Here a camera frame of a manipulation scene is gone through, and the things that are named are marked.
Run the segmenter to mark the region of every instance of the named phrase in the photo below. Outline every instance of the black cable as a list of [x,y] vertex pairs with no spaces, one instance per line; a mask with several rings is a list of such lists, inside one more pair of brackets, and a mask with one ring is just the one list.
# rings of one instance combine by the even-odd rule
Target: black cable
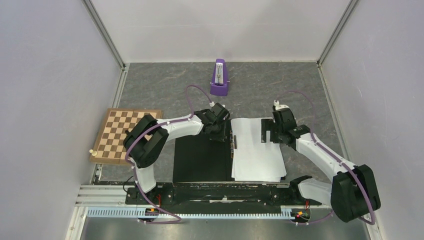
[[128,183],[128,181],[130,180],[130,179],[132,179],[134,176],[130,176],[124,183],[123,183],[123,185],[122,185],[122,189],[124,190],[124,192],[126,192],[126,193],[128,193],[128,191],[127,190],[125,190],[125,185],[127,185],[127,183]]

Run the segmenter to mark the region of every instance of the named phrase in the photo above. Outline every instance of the white wall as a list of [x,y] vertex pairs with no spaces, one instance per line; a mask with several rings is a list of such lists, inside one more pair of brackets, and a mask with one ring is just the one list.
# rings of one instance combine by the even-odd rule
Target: white wall
[[424,230],[424,1],[361,0],[323,64],[347,150],[369,165],[388,240]]
[[0,2],[0,239],[64,239],[120,70],[80,0]]
[[92,0],[126,62],[316,61],[349,0]]

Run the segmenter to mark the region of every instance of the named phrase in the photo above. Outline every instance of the paper stack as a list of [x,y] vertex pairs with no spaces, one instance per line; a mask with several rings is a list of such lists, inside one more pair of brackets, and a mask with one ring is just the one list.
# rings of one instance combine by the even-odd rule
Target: paper stack
[[261,142],[262,118],[235,118],[231,120],[232,135],[236,148],[232,161],[231,177],[235,181],[280,182],[286,167],[280,145]]

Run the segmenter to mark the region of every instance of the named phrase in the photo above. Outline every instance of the cable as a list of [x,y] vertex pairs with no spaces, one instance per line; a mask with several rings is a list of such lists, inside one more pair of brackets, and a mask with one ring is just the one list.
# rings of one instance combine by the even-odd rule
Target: cable
[[122,185],[122,189],[123,189],[123,191],[124,192],[126,192],[126,193],[128,193],[128,191],[127,190],[125,190],[125,185],[127,185],[127,183],[128,183],[128,181],[130,180],[130,179],[132,179],[134,176],[130,176],[124,183],[123,183],[123,185]]
[[162,206],[162,197],[160,194],[156,196],[157,200],[159,200],[159,207]]
[[366,206],[368,207],[369,214],[371,215],[371,221],[368,221],[367,219],[363,218],[362,216],[359,217],[359,219],[361,219],[362,221],[364,221],[365,223],[370,224],[370,225],[376,224],[376,214],[374,213],[373,207],[371,205],[370,198],[368,197],[367,192],[364,189],[364,186],[362,185],[361,181],[359,181],[359,179],[356,176],[356,174],[344,162],[342,162],[342,160],[339,159],[334,153],[332,153],[328,148],[324,147],[322,144],[320,144],[319,142],[317,142],[317,139],[315,139],[314,125],[315,125],[315,120],[316,120],[317,113],[315,111],[315,105],[312,102],[312,100],[306,94],[304,94],[301,91],[297,91],[297,90],[285,91],[281,95],[277,96],[277,98],[275,100],[277,101],[282,95],[287,94],[287,93],[301,94],[301,95],[303,95],[309,101],[310,105],[312,106],[312,111],[313,111],[312,126],[310,128],[310,136],[312,137],[313,142],[318,147],[320,147],[324,152],[326,152],[327,154],[329,154],[334,160],[336,160],[336,162],[338,162],[340,165],[342,165],[349,172],[349,174],[352,176],[352,178],[355,180],[357,186],[360,189],[360,192],[363,195],[363,198],[365,199],[365,203],[366,203]]
[[301,218],[301,219],[303,219],[303,220],[305,220],[305,221],[309,221],[309,219],[307,219],[307,218],[303,217],[302,215],[299,215],[299,218]]
[[311,224],[317,224],[317,223],[321,223],[324,222],[325,220],[329,219],[331,216],[333,216],[334,211],[331,210],[325,217],[315,220],[315,221],[309,221],[309,222],[294,222],[294,221],[287,221],[287,223],[292,223],[292,224],[296,224],[296,226],[300,225],[300,226],[307,226],[307,225],[311,225]]
[[199,86],[197,86],[197,85],[193,85],[193,84],[191,84],[191,85],[188,85],[186,88],[185,88],[185,90],[184,90],[184,92],[185,92],[185,98],[187,99],[187,103],[188,103],[188,106],[190,107],[190,111],[191,111],[191,113],[190,113],[190,116],[188,117],[188,119],[187,118],[180,118],[180,119],[176,119],[176,120],[171,120],[171,121],[169,121],[169,122],[162,122],[162,123],[158,123],[158,124],[156,124],[156,125],[154,125],[154,126],[152,126],[152,127],[150,127],[150,128],[148,128],[146,131],[144,131],[140,136],[138,136],[137,137],[137,139],[135,139],[135,141],[131,144],[131,146],[129,146],[129,148],[127,149],[127,151],[126,151],[126,154],[125,154],[125,161],[127,161],[129,164],[131,164],[131,166],[132,166],[132,169],[133,169],[133,171],[134,171],[134,180],[135,180],[135,184],[137,185],[137,187],[138,187],[138,190],[140,191],[140,193],[141,193],[141,195],[143,196],[143,198],[146,200],[146,202],[148,202],[150,205],[152,205],[153,207],[155,207],[156,209],[158,209],[160,212],[162,212],[162,213],[165,213],[165,214],[168,214],[168,215],[170,215],[170,216],[172,216],[172,217],[174,217],[174,218],[176,218],[177,220],[172,220],[172,221],[152,221],[152,222],[147,222],[147,221],[145,221],[144,223],[146,223],[146,224],[158,224],[158,225],[162,225],[162,224],[176,224],[176,223],[179,223],[179,222],[181,222],[181,217],[179,217],[179,216],[177,216],[177,215],[175,215],[175,214],[173,214],[173,213],[171,213],[171,212],[169,212],[169,211],[167,211],[167,210],[165,210],[165,209],[163,209],[163,208],[161,208],[161,207],[159,207],[159,206],[157,206],[156,204],[154,204],[152,201],[150,201],[150,199],[146,196],[146,193],[143,191],[143,189],[142,189],[142,186],[140,185],[140,182],[139,182],[139,180],[138,180],[138,178],[137,178],[137,173],[136,173],[136,166],[135,166],[135,164],[132,162],[132,161],[130,161],[129,160],[129,157],[130,157],[130,152],[133,150],[133,148],[134,148],[134,146],[146,135],[146,134],[148,134],[148,133],[150,133],[150,131],[152,131],[152,130],[154,130],[154,129],[156,129],[156,128],[159,128],[159,127],[161,127],[161,126],[164,126],[164,125],[167,125],[168,123],[169,124],[173,124],[173,123],[181,123],[181,122],[185,122],[185,121],[189,121],[190,119],[192,119],[194,116],[195,116],[195,111],[194,111],[194,109],[193,109],[193,104],[192,104],[192,101],[190,100],[190,98],[189,98],[189,94],[188,94],[188,92],[187,92],[187,90],[190,88],[190,87],[193,87],[193,88],[197,88],[197,89],[199,89],[199,90],[201,90],[205,95],[206,95],[206,97],[207,97],[207,99],[209,100],[209,103],[212,103],[212,99],[209,97],[209,95],[202,89],[202,88],[200,88]]

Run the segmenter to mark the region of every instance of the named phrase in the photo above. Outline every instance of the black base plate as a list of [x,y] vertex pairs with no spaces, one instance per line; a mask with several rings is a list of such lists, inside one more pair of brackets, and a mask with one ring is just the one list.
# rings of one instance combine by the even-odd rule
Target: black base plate
[[[287,184],[158,182],[147,197],[159,204],[158,195],[163,209],[179,214],[271,214],[281,213],[282,205],[305,205],[305,199],[298,198]],[[223,199],[235,201],[219,202]],[[148,203],[137,188],[131,187],[125,204]],[[312,200],[310,204],[321,205]]]

